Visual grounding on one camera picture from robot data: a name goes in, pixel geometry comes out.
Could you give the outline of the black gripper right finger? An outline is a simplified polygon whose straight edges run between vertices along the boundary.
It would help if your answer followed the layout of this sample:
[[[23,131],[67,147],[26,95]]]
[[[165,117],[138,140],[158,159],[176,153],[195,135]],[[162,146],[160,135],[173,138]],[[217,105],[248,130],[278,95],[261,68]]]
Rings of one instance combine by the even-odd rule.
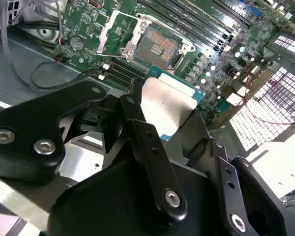
[[[225,147],[210,136],[199,112],[192,111],[178,133],[187,166],[209,180],[224,235],[288,235],[283,209],[273,191],[243,158],[229,161]]]

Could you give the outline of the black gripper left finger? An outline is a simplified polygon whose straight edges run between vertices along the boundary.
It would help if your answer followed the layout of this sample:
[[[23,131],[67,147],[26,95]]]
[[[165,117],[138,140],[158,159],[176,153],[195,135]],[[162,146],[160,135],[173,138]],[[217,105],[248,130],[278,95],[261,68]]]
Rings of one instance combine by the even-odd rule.
[[[83,81],[0,111],[0,177],[45,183],[65,156],[65,143],[95,130],[112,165],[132,160],[147,181],[162,222],[180,222],[187,201],[157,131],[132,95],[114,97]]]

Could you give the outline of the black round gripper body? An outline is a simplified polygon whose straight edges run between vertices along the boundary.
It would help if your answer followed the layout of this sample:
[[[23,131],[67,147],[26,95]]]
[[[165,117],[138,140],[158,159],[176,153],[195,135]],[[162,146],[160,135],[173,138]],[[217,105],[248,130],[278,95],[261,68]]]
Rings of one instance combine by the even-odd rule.
[[[66,190],[48,222],[50,236],[224,236],[218,204],[207,177],[172,163],[185,194],[186,218],[167,225],[152,206],[148,183],[124,160]]]

